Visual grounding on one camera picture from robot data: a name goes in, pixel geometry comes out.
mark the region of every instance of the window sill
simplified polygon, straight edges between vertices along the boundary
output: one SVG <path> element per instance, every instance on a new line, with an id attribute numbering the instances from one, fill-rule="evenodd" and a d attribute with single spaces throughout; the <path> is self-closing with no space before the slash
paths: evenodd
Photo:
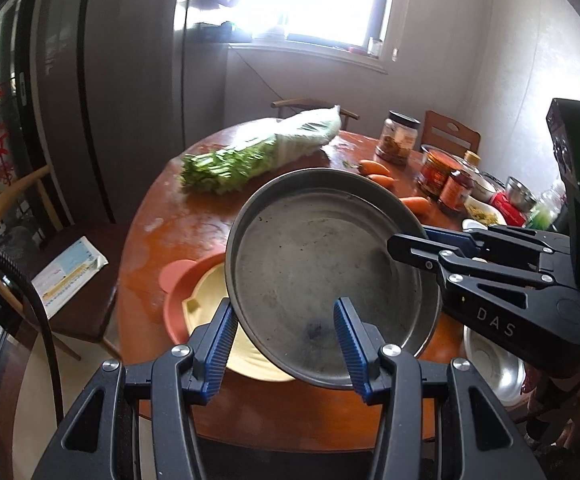
<path id="1" fill-rule="evenodd" d="M 230 48 L 235 50 L 263 50 L 269 52 L 291 52 L 293 54 L 304 54 L 307 56 L 322 57 L 324 59 L 331 59 L 362 66 L 381 74 L 388 73 L 385 68 L 384 61 L 381 59 L 362 56 L 360 54 L 353 54 L 352 52 L 346 52 L 345 50 L 338 50 L 328 46 L 314 45 L 310 43 L 298 43 L 297 41 L 287 40 L 255 40 L 252 43 L 230 43 Z"/>

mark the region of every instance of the chair leg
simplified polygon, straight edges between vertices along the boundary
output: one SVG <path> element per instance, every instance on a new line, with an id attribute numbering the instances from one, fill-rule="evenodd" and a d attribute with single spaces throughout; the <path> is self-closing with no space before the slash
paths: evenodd
<path id="1" fill-rule="evenodd" d="M 76 359 L 76 361 L 81 361 L 81 356 L 78 355 L 76 352 L 74 352 L 73 349 L 71 349 L 69 346 L 67 346 L 63 341 L 61 341 L 61 339 L 59 339 L 54 334 L 52 334 L 52 340 L 54 341 L 54 346 L 56 348 L 63 350 L 71 358 Z"/>
<path id="2" fill-rule="evenodd" d="M 121 352 L 119 352 L 119 349 L 116 348 L 116 346 L 114 346 L 108 338 L 104 337 L 103 339 L 101 339 L 99 345 L 117 361 L 119 362 L 123 361 L 121 357 Z"/>

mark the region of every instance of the table top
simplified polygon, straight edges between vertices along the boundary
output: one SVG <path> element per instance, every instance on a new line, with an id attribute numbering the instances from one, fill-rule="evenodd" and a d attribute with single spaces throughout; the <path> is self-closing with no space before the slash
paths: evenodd
<path id="1" fill-rule="evenodd" d="M 268 133 L 276 123 L 268 118 L 238 124 L 201 140 L 186 153 L 202 153 L 236 140 Z M 175 260 L 197 260 L 225 246 L 233 219 L 259 187 L 279 174 L 300 168 L 350 170 L 359 160 L 375 158 L 377 140 L 341 132 L 328 146 L 279 170 L 247 183 L 241 192 L 222 196 L 182 192 L 174 158 L 154 181 L 132 221 L 119 269 L 117 317 L 121 355 L 126 364 L 153 360 L 172 346 L 163 323 L 165 294 L 159 272 Z M 393 192 L 420 195 L 407 167 L 390 167 Z M 422 224 L 460 229 L 436 205 Z M 448 363 L 459 354 L 463 326 L 441 314 L 435 333 L 421 358 Z M 147 402 L 140 407 L 149 416 Z M 225 371 L 219 393 L 207 406 L 195 406 L 199 435 L 238 446 L 287 451 L 360 450 L 374 447 L 380 407 L 366 406 L 352 391 L 326 390 L 302 381 L 266 383 Z M 435 432 L 432 402 L 423 402 L 423 437 Z"/>

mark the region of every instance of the red package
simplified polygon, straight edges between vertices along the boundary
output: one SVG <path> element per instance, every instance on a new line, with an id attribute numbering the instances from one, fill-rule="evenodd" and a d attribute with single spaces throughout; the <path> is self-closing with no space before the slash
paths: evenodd
<path id="1" fill-rule="evenodd" d="M 510 203 L 508 197 L 506 197 L 506 194 L 503 191 L 499 191 L 492 197 L 490 205 L 503 215 L 503 218 L 508 225 L 523 227 L 523 224 L 526 223 L 526 217 L 524 217 L 521 212 Z"/>

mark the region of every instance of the chair seat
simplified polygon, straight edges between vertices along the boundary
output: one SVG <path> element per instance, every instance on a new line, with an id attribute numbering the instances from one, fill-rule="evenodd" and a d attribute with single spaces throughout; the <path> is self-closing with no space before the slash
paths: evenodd
<path id="1" fill-rule="evenodd" d="M 58 232 L 35 258 L 32 264 L 33 276 L 84 236 L 108 259 L 108 264 L 52 317 L 52 332 L 93 343 L 101 341 L 114 309 L 116 280 L 128 229 L 129 225 L 126 224 L 83 223 L 68 226 Z M 28 305 L 25 309 L 26 317 L 35 319 Z"/>

